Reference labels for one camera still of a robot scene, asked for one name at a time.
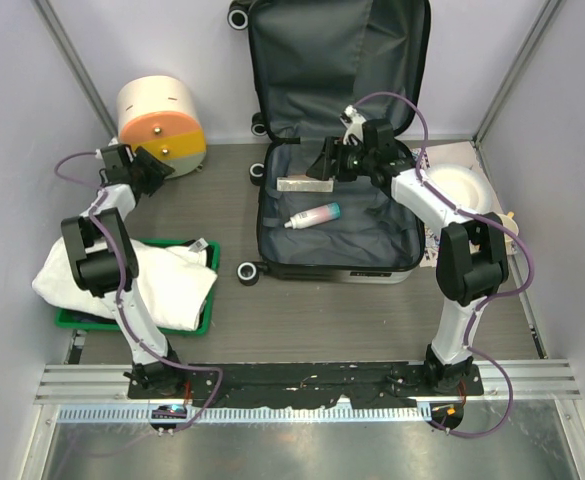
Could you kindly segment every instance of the green basket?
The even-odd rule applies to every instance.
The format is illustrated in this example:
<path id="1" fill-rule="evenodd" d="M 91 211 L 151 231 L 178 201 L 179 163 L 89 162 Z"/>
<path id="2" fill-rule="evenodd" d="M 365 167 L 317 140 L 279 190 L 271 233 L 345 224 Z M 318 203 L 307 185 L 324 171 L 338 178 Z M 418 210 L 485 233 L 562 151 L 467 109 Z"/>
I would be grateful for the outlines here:
<path id="1" fill-rule="evenodd" d="M 178 240 L 165 240 L 165 239 L 153 239 L 153 240 L 141 240 L 146 245 L 152 245 L 154 247 L 174 247 L 177 245 L 183 245 L 184 242 Z M 209 267 L 217 272 L 219 270 L 219 257 L 221 256 L 221 246 L 216 242 L 208 242 L 208 246 L 212 248 L 212 260 L 208 261 Z M 210 289 L 205 302 L 205 308 L 201 314 L 201 322 L 199 328 L 193 331 L 189 330 L 172 330 L 171 328 L 159 328 L 163 333 L 174 333 L 176 335 L 203 335 L 210 328 L 210 318 L 212 317 L 212 303 L 214 302 L 214 289 L 216 283 Z M 54 323 L 61 328 L 72 328 L 77 330 L 101 330 L 108 332 L 120 332 L 121 329 L 117 324 L 109 323 L 87 323 L 78 322 L 72 317 L 72 312 L 64 308 L 59 308 L 56 313 L 56 319 Z"/>

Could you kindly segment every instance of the white towel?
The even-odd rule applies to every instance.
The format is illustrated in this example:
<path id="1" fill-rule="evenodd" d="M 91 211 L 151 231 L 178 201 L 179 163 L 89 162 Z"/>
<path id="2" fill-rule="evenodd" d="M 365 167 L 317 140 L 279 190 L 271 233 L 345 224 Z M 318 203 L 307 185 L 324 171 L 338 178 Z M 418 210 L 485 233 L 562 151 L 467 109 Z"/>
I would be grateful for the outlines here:
<path id="1" fill-rule="evenodd" d="M 205 266 L 206 252 L 188 247 L 157 248 L 132 240 L 139 261 L 137 284 L 158 327 L 196 330 L 205 298 L 217 274 Z M 65 243 L 52 246 L 32 288 L 51 305 L 113 318 L 106 306 L 74 283 Z"/>

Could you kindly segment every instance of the wheel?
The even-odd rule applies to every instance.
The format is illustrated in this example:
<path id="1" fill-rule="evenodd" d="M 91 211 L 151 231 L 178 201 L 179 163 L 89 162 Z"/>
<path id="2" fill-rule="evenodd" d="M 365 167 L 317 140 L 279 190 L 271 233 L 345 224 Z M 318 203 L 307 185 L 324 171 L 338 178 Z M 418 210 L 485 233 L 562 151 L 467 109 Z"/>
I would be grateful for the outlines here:
<path id="1" fill-rule="evenodd" d="M 260 187 L 263 185 L 263 176 L 265 175 L 265 166 L 262 163 L 253 163 L 250 167 L 250 182 L 252 185 Z"/>
<path id="2" fill-rule="evenodd" d="M 265 128 L 265 121 L 263 120 L 263 115 L 260 113 L 255 113 L 252 115 L 252 134 L 256 135 L 257 137 L 262 137 L 268 133 L 267 129 Z"/>
<path id="3" fill-rule="evenodd" d="M 259 270 L 252 262 L 243 262 L 237 267 L 236 276 L 239 277 L 241 284 L 251 287 L 259 281 Z"/>
<path id="4" fill-rule="evenodd" d="M 248 9 L 236 1 L 232 2 L 228 11 L 228 24 L 234 30 L 245 30 L 248 28 Z"/>

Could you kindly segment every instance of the robotic arm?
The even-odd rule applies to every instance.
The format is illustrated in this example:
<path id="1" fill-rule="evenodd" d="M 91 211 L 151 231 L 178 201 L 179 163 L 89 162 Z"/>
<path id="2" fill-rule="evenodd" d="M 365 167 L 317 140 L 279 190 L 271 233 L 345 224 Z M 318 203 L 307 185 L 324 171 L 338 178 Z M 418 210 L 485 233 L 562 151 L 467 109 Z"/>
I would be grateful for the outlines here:
<path id="1" fill-rule="evenodd" d="M 326 139 L 307 175 L 346 182 L 368 176 L 374 186 L 410 209 L 440 238 L 436 278 L 445 299 L 439 330 L 428 345 L 425 365 L 432 386 L 455 389 L 472 365 L 466 346 L 471 345 L 480 320 L 477 305 L 495 294 L 508 278 L 504 235 L 461 215 L 460 205 L 450 208 L 426 188 L 427 174 L 419 178 L 412 157 L 402 158 L 390 122 L 366 120 L 352 106 L 346 108 L 341 120 L 347 127 L 344 137 Z M 500 223 L 494 213 L 485 216 Z M 479 247 L 478 252 L 470 251 L 470 243 Z M 470 324 L 473 314 L 475 320 Z"/>
<path id="2" fill-rule="evenodd" d="M 106 182 L 97 199 L 81 215 L 61 222 L 72 276 L 81 290 L 101 299 L 114 316 L 132 349 L 132 383 L 162 396 L 177 394 L 183 385 L 183 373 L 165 365 L 141 347 L 174 363 L 180 363 L 166 337 L 152 321 L 137 286 L 139 264 L 123 221 L 136 207 L 141 196 L 151 196 L 174 170 L 159 162 L 143 148 L 133 154 L 128 145 L 113 145 L 101 150 Z M 108 249 L 102 224 L 112 236 L 121 254 L 126 282 L 117 298 L 120 268 L 114 252 Z M 122 318 L 117 300 L 122 302 Z M 140 341 L 133 338 L 130 332 Z"/>

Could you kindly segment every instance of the black suitcase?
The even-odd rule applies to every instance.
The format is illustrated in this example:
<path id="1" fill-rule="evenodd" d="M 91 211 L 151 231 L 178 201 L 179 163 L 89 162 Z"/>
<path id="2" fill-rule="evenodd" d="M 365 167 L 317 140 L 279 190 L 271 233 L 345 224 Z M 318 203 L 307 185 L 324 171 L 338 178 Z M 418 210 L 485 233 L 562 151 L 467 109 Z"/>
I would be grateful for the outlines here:
<path id="1" fill-rule="evenodd" d="M 280 279 L 398 283 L 419 265 L 424 229 L 414 214 L 368 178 L 336 183 L 332 193 L 279 192 L 278 177 L 304 174 L 325 137 L 341 136 L 346 106 L 377 91 L 416 103 L 430 31 L 428 0 L 237 0 L 233 28 L 248 28 L 260 112 L 252 131 L 272 144 L 250 169 L 260 185 L 257 242 L 262 261 L 239 265 L 245 285 L 259 273 Z M 387 118 L 401 134 L 414 111 L 378 97 L 359 111 Z M 410 150 L 398 142 L 400 152 Z M 294 214 L 337 202 L 341 218 L 292 230 Z"/>

